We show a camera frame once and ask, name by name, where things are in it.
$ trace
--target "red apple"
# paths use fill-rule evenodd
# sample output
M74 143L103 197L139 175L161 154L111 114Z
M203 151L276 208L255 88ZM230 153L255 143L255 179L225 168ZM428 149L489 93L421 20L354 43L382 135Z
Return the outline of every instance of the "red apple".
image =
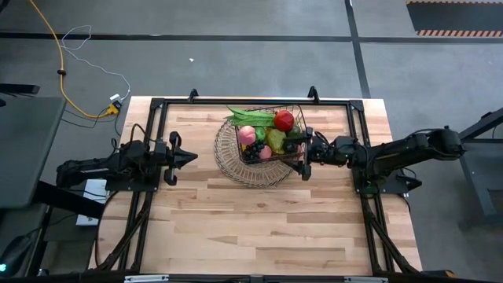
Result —
M278 130L286 133L290 131L294 125L295 119L288 110L281 110L276 113L276 116L274 117L274 126Z

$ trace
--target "wire fruit basket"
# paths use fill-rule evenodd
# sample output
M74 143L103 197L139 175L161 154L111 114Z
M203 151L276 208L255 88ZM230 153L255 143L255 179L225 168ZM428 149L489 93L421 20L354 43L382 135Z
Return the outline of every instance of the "wire fruit basket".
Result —
M282 106L272 106L272 107L257 107L257 108L249 108L247 111L257 111L257 112L265 112L269 114L275 114L276 112L279 111L288 111L290 112L294 119L295 119L295 127L298 127L301 132L306 131L306 121L304 119L304 114L302 112L302 109L300 108L299 105L282 105ZM239 126L235 126L234 130L236 132L236 136L238 135L238 131L241 129ZM245 164L264 164L266 162L270 161L275 161L275 160L294 160L298 159L304 154L304 151L306 150L306 143L302 143L300 145L300 149L297 149L294 153L284 153L284 154L278 154L278 153L273 153L273 155L270 158L266 159L254 159L250 160L246 158L246 154L244 149L249 149L250 145L242 145L239 140L236 138L237 141L237 148L238 152L240 153L239 157L240 160L245 163Z

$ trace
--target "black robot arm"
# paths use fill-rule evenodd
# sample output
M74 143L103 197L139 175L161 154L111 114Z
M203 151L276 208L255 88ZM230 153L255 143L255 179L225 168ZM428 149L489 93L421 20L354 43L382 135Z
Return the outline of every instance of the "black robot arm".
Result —
M377 182L392 171L425 160L456 160L465 151L458 133L449 127L419 130L403 139L369 148L352 137L339 136L329 142L319 132L315 132L311 140L312 129L307 129L306 133L304 160L289 164L303 176L303 180L310 177L303 172L310 173L311 162L340 167L347 165L362 170L368 181Z
M152 151L143 141L137 140L121 145L106 158L66 161L57 168L56 186L67 188L90 178L128 183L158 182L156 172L164 166L168 167L164 172L164 181L175 186L174 169L195 160L197 154L180 149L182 139L175 131L170 134L171 148L162 140L154 143Z

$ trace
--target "wooden table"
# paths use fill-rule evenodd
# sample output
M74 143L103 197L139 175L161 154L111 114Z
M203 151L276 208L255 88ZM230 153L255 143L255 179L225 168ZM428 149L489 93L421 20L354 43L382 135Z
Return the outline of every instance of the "wooden table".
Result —
M128 141L134 123L146 125L150 100L131 98L121 142ZM367 99L364 106L372 144L391 141L384 101ZM307 125L330 141L349 135L342 107L302 108ZM182 148L199 158L177 171L177 186L160 183L152 202L141 272L371 274L362 207L350 170L313 164L308 182L291 174L277 187L243 187L229 180L215 163L213 142L228 115L225 105L170 106L165 140L171 131L178 131ZM139 130L134 137L143 139ZM131 194L118 193L105 211L99 232L101 260L124 233ZM406 203L384 195L383 206L391 239L420 270ZM384 266L382 244L376 244Z

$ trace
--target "grapes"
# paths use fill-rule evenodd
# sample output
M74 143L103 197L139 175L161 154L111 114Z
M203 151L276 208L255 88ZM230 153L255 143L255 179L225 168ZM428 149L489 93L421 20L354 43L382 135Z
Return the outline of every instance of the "grapes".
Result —
M243 160L246 163L258 163L260 161L260 151L266 146L264 141L256 141L247 145L243 151Z

